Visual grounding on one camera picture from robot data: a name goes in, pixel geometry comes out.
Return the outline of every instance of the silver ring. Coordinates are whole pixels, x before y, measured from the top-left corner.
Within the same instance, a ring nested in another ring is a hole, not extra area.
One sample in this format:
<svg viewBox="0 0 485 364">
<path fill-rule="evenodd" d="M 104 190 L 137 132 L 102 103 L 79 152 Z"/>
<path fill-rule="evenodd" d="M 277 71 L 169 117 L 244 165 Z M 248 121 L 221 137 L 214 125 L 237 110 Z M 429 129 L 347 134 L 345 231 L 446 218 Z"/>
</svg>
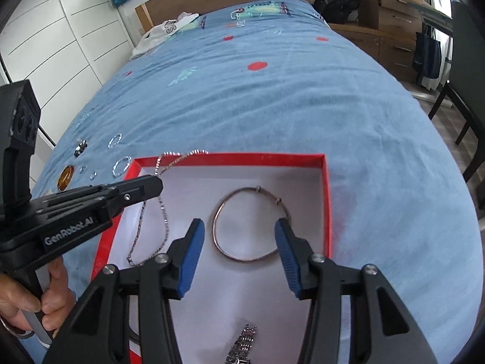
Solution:
<svg viewBox="0 0 485 364">
<path fill-rule="evenodd" d="M 34 335 L 34 332 L 33 331 L 25 331 L 25 330 L 21 330 L 21 331 L 24 332 L 23 334 L 18 334 L 17 332 L 15 332 L 13 330 L 12 326 L 2 316 L 0 316 L 0 323 L 2 323 L 3 326 L 5 327 L 5 329 L 11 335 L 13 335 L 15 338 L 18 338 L 18 339 L 28 339 L 28 338 L 30 338 L 30 337 L 32 337 Z"/>
<path fill-rule="evenodd" d="M 121 163 L 122 161 L 126 160 L 126 165 L 125 165 L 125 168 L 123 168 L 123 171 L 122 172 L 116 172 L 116 169 L 118 167 L 118 164 Z M 128 169 L 129 165 L 132 163 L 132 158 L 131 156 L 124 156 L 122 158 L 120 158 L 120 160 L 118 160 L 115 165 L 113 166 L 113 176 L 115 178 L 118 178 L 120 176 L 122 176 L 126 170 Z"/>
<path fill-rule="evenodd" d="M 123 134 L 119 133 L 116 134 L 113 138 L 111 138 L 110 143 L 108 144 L 108 149 L 113 148 L 118 142 L 121 141 Z"/>
<path fill-rule="evenodd" d="M 273 251 L 271 251 L 269 253 L 266 253 L 265 255 L 260 256 L 260 257 L 255 257 L 253 259 L 240 259 L 238 257 L 234 257 L 234 256 L 230 255 L 229 253 L 225 252 L 224 249 L 222 249 L 221 246 L 219 245 L 219 242 L 217 241 L 217 234 L 216 234 L 217 218 L 219 217 L 219 215 L 220 215 L 220 213 L 222 211 L 222 208 L 224 207 L 224 205 L 232 197 L 234 197 L 236 194 L 242 193 L 242 192 L 256 192 L 256 193 L 261 193 L 261 194 L 265 195 L 266 197 L 270 198 L 271 200 L 273 200 L 275 202 L 275 204 L 277 206 L 279 206 L 279 207 L 281 207 L 283 209 L 283 211 L 286 214 L 286 218 L 288 219 L 289 225 L 290 226 L 292 225 L 292 217 L 289 214 L 288 208 L 286 208 L 285 204 L 283 204 L 283 202 L 281 201 L 280 198 L 276 197 L 274 194 L 271 194 L 267 190 L 263 189 L 261 186 L 257 186 L 257 187 L 242 187 L 240 189 L 234 190 L 233 192 L 229 193 L 219 203 L 219 205 L 217 207 L 217 211 L 215 212 L 215 215 L 214 215 L 214 219 L 212 220 L 212 239 L 214 241 L 215 247 L 224 256 L 229 257 L 231 260 L 239 261 L 239 262 L 252 262 L 252 261 L 263 260 L 263 259 L 266 259 L 267 257 L 270 257 L 273 254 L 277 253 L 278 252 L 278 248 L 276 248 L 275 250 L 273 250 Z"/>
</svg>

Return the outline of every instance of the drawer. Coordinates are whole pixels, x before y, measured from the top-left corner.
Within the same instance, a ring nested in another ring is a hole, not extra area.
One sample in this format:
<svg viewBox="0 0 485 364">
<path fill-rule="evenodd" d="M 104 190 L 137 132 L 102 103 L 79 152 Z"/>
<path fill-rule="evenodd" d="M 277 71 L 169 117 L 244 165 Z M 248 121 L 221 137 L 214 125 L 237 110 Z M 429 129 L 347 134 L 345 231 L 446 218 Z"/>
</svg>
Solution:
<svg viewBox="0 0 485 364">
<path fill-rule="evenodd" d="M 357 33 L 355 31 L 337 31 L 341 36 L 354 43 L 374 60 L 379 59 L 379 37 L 370 34 Z"/>
<path fill-rule="evenodd" d="M 410 83 L 416 82 L 416 77 L 418 76 L 418 73 L 414 71 L 413 67 L 411 66 L 406 66 L 405 64 L 391 63 L 391 62 L 381 63 L 381 65 L 386 70 L 388 70 L 389 73 L 397 80 L 410 82 Z"/>
<path fill-rule="evenodd" d="M 415 49 L 416 43 L 413 41 L 398 41 L 381 37 L 379 63 L 399 63 L 411 66 Z"/>
<path fill-rule="evenodd" d="M 422 27 L 421 19 L 379 7 L 379 30 L 415 40 L 416 33 L 421 32 Z"/>
<path fill-rule="evenodd" d="M 384 8 L 393 9 L 394 11 L 402 12 L 414 18 L 421 19 L 421 15 L 417 9 L 409 7 L 408 0 L 379 0 L 379 5 Z"/>
</svg>

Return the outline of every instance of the bangle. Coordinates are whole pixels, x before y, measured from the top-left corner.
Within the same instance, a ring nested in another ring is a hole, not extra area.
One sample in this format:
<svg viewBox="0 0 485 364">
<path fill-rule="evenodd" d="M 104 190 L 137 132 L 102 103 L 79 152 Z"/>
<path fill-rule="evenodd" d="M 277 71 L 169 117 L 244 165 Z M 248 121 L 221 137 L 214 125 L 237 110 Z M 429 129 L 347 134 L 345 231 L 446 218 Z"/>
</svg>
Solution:
<svg viewBox="0 0 485 364">
<path fill-rule="evenodd" d="M 12 326 L 10 323 L 8 323 L 2 316 L 0 316 L 0 323 L 3 324 L 5 329 L 13 335 L 15 338 L 18 339 L 28 339 L 34 335 L 33 331 L 25 331 L 22 329 L 18 329 L 17 327 Z"/>
<path fill-rule="evenodd" d="M 289 225 L 291 226 L 292 225 L 292 218 L 289 214 L 289 211 L 288 211 L 288 208 L 286 208 L 285 204 L 283 204 L 283 202 L 281 201 L 280 198 L 276 197 L 274 194 L 271 194 L 270 192 L 268 192 L 267 190 L 263 189 L 261 186 L 257 186 L 257 187 L 242 187 L 240 189 L 237 189 L 237 190 L 234 190 L 233 192 L 229 193 L 226 197 L 224 197 L 221 202 L 219 203 L 218 207 L 217 207 L 217 211 L 215 212 L 215 215 L 214 215 L 214 219 L 212 220 L 212 239 L 214 241 L 214 244 L 215 244 L 215 247 L 226 257 L 229 257 L 231 260 L 234 260 L 234 261 L 239 261 L 239 262 L 252 262 L 252 261 L 258 261 L 258 260 L 263 260 L 263 259 L 266 259 L 267 257 L 270 257 L 271 255 L 275 254 L 278 252 L 278 248 L 276 248 L 275 250 L 269 252 L 269 253 L 266 253 L 265 255 L 263 256 L 260 256 L 260 257 L 255 257 L 253 259 L 240 259 L 238 257 L 234 257 L 232 255 L 230 255 L 229 253 L 225 252 L 221 246 L 219 245 L 219 242 L 217 241 L 217 234 L 216 234 L 216 225 L 217 225 L 217 218 L 219 217 L 221 211 L 222 211 L 222 208 L 224 207 L 224 205 L 232 198 L 234 197 L 237 193 L 242 193 L 242 192 L 254 192 L 254 193 L 259 193 L 259 194 L 263 194 L 265 195 L 266 197 L 270 198 L 271 200 L 273 200 L 275 202 L 275 204 L 278 206 L 278 207 L 281 207 L 283 209 L 283 211 L 285 212 L 285 215 L 286 215 L 286 218 L 288 219 L 288 223 Z"/>
</svg>

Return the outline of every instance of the black backpack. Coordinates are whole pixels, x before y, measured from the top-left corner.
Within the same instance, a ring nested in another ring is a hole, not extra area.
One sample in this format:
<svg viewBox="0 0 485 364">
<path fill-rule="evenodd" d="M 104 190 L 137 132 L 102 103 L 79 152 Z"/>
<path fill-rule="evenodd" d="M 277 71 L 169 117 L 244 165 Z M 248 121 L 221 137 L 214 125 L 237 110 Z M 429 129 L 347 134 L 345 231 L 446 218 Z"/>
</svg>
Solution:
<svg viewBox="0 0 485 364">
<path fill-rule="evenodd" d="M 360 0 L 315 0 L 314 9 L 328 23 L 343 24 L 351 12 L 359 8 Z"/>
</svg>

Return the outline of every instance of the white wardrobe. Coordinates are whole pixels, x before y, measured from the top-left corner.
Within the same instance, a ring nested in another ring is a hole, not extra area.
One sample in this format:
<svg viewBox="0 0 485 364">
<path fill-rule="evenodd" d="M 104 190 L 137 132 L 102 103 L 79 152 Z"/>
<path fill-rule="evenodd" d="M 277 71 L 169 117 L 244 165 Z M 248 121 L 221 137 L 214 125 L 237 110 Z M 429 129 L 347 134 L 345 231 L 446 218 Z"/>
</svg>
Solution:
<svg viewBox="0 0 485 364">
<path fill-rule="evenodd" d="M 40 125 L 55 143 L 132 49 L 110 0 L 22 0 L 0 33 L 6 71 L 13 82 L 31 81 L 42 109 Z M 46 160 L 45 151 L 38 163 Z M 31 164 L 35 181 L 43 164 Z"/>
</svg>

